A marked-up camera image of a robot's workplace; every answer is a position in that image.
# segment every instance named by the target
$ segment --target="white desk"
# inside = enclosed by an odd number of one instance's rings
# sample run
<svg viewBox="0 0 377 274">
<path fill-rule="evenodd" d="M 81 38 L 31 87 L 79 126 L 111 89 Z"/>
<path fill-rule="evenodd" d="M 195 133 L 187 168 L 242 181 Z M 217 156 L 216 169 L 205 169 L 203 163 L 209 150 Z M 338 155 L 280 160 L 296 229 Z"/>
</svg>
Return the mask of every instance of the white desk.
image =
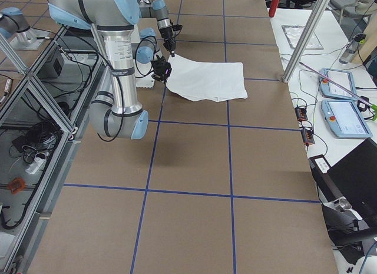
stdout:
<svg viewBox="0 0 377 274">
<path fill-rule="evenodd" d="M 292 10 L 292 9 L 278 9 L 276 15 L 271 19 L 272 28 L 276 38 L 277 46 L 279 47 L 279 53 L 281 54 L 292 54 L 293 50 L 288 44 L 288 41 L 285 37 L 285 34 L 282 30 L 282 25 L 306 25 L 306 21 L 310 15 L 308 10 Z M 348 42 L 348 38 L 343 33 L 336 19 L 330 11 L 325 11 L 322 19 L 320 20 L 315 34 L 319 38 L 319 41 L 323 45 L 322 50 L 306 50 L 304 54 L 320 54 L 320 53 L 330 53 L 336 49 L 342 48 Z M 337 60 L 339 59 L 338 55 L 343 50 L 335 51 L 329 55 L 305 55 L 301 58 L 301 61 L 305 64 L 311 66 L 316 70 L 321 68 L 330 68 L 331 65 L 333 69 L 345 70 L 348 68 L 353 68 L 357 66 L 356 64 L 346 64 L 343 65 Z M 286 59 L 290 59 L 290 55 L 281 55 Z M 282 60 L 283 67 L 287 66 L 287 61 Z M 301 66 L 298 66 L 293 74 L 292 78 L 289 81 L 289 90 L 293 93 L 296 93 L 300 98 L 305 99 L 308 104 L 313 104 L 315 99 L 300 90 L 299 83 L 299 70 L 304 69 Z M 355 84 L 357 87 L 375 87 L 372 79 L 369 74 L 366 72 L 363 66 L 350 70 L 353 74 Z M 319 86 L 319 77 L 311 72 L 302 71 L 301 74 L 301 84 L 302 89 L 314 96 L 317 95 L 318 86 Z M 365 91 L 358 90 L 359 95 L 364 95 L 370 98 L 371 103 L 377 103 L 377 91 Z M 323 138 L 328 145 L 328 152 L 326 158 L 331 165 L 334 165 L 338 162 L 343 156 L 348 154 L 353 148 L 360 144 L 363 140 L 348 140 L 348 139 L 338 139 L 330 131 L 329 127 L 326 124 L 325 119 L 322 116 L 322 110 L 320 108 L 320 102 L 324 99 L 321 93 L 318 94 L 318 103 L 314 111 L 314 106 L 309 106 L 307 108 L 307 116 L 309 120 L 314 123 L 315 133 Z M 372 130 L 373 140 L 377 141 L 377 123 L 368 121 L 367 125 Z M 323 142 L 315 137 L 315 145 L 309 146 L 307 151 L 307 156 L 312 157 L 318 154 L 324 154 L 326 147 Z M 339 273 L 344 274 L 349 265 L 340 252 L 334 252 L 336 262 L 338 264 Z M 359 259 L 357 265 L 353 269 L 353 273 L 358 273 L 363 259 Z M 375 274 L 377 269 L 377 257 L 369 257 L 368 261 L 363 270 L 363 274 Z"/>
</svg>

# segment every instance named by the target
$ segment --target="red cylinder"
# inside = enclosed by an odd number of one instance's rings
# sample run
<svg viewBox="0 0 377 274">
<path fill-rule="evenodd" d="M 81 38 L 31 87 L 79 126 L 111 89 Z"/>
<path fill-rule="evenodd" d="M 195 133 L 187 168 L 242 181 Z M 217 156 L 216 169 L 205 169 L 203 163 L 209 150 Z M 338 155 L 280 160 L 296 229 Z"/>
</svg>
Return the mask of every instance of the red cylinder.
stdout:
<svg viewBox="0 0 377 274">
<path fill-rule="evenodd" d="M 270 18 L 273 18 L 275 16 L 275 12 L 277 9 L 277 6 L 279 5 L 280 0 L 272 0 L 271 5 L 270 5 L 270 11 L 269 11 L 269 16 Z"/>
</svg>

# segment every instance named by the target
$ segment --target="white cloth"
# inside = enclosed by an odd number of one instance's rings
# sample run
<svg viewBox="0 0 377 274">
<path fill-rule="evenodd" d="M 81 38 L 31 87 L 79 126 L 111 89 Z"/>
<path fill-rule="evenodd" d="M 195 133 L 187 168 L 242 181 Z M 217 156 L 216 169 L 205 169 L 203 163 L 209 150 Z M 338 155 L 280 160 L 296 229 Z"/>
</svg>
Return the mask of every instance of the white cloth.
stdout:
<svg viewBox="0 0 377 274">
<path fill-rule="evenodd" d="M 173 70 L 166 86 L 188 100 L 247 98 L 242 63 L 195 62 L 177 54 L 169 62 Z"/>
</svg>

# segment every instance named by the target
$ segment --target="black monitor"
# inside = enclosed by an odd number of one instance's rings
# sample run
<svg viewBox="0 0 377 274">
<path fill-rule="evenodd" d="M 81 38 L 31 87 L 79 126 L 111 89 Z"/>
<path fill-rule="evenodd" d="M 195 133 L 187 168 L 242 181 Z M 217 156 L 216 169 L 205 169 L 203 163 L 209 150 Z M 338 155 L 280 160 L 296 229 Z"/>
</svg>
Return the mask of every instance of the black monitor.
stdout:
<svg viewBox="0 0 377 274">
<path fill-rule="evenodd" d="M 377 227 L 377 144 L 367 138 L 328 171 L 369 227 Z"/>
</svg>

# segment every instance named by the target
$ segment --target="chair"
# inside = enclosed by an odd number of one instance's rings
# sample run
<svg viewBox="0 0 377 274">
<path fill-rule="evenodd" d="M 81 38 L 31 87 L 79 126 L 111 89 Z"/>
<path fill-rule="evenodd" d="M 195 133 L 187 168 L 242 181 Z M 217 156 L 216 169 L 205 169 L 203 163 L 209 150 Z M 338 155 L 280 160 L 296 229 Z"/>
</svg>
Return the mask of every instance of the chair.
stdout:
<svg viewBox="0 0 377 274">
<path fill-rule="evenodd" d="M 333 11 L 339 15 L 339 24 L 344 16 L 353 19 L 367 16 L 369 22 L 370 16 L 377 11 L 375 0 L 330 0 L 330 3 L 334 6 Z"/>
</svg>

